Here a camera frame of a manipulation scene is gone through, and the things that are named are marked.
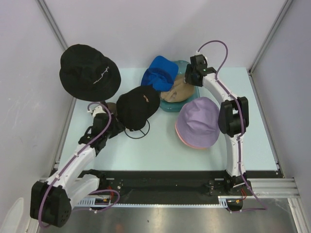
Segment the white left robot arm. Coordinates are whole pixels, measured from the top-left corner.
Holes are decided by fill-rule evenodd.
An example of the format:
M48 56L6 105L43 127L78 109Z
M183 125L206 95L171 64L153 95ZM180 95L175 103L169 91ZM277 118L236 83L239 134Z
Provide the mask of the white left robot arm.
M96 114L67 163L46 181L37 181L32 186L30 217L40 223L62 227L74 206L85 196L92 192L104 193L108 188L104 172L90 169L81 179L78 177L106 146L107 140L123 130L113 114Z

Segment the beige hat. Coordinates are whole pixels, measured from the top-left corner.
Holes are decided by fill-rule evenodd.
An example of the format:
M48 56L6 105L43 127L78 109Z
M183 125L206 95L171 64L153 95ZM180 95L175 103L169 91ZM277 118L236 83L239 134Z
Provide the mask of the beige hat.
M161 92L160 98L166 102L182 102L190 98L195 92L195 86L185 83L185 75L176 76L169 91Z

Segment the blue cap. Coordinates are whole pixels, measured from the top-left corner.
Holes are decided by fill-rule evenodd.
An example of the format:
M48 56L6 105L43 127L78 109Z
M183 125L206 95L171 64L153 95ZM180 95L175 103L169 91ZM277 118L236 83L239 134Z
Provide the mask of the blue cap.
M157 56L144 72L140 85L152 86L160 92L170 91L177 74L177 64L163 56Z

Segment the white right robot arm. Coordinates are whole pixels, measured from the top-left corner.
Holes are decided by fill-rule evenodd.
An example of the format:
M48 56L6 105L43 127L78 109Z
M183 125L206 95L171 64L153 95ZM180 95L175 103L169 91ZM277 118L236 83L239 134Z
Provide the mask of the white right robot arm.
M227 164L223 187L230 194L240 194L247 181L243 164L243 137L249 126L249 106L246 97L238 97L217 76L217 71L207 66L202 54L190 57L185 72L185 82L204 87L220 104L218 126L225 135Z

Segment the pink bucket hat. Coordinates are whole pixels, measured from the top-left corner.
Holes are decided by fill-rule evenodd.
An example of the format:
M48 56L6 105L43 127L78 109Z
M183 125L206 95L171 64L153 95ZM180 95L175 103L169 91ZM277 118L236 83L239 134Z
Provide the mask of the pink bucket hat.
M182 129L181 127L178 127L177 123L174 127L179 139L185 145L194 149L207 149L213 146L218 140L217 138L215 139L212 136L195 134L188 130Z

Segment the black baseball cap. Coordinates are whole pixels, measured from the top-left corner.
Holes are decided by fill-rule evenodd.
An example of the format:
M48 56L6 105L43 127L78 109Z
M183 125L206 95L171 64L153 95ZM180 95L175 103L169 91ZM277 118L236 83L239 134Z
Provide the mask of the black baseball cap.
M125 128L138 131L159 106L159 93L152 86L138 86L118 98L117 118Z

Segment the black bucket hat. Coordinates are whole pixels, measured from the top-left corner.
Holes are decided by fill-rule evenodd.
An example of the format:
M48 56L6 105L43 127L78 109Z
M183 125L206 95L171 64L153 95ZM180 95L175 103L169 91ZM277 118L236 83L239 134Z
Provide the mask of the black bucket hat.
M97 49L83 44L68 47L60 58L60 82L79 100L98 102L113 97L121 75L115 62Z

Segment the purple bucket hat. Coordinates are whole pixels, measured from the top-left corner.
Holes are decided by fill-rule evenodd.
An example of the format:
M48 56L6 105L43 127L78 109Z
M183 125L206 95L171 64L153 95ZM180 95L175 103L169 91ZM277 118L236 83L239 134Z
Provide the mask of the purple bucket hat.
M207 97L200 97L185 104L180 110L177 120L178 127L195 134L219 138L219 108Z

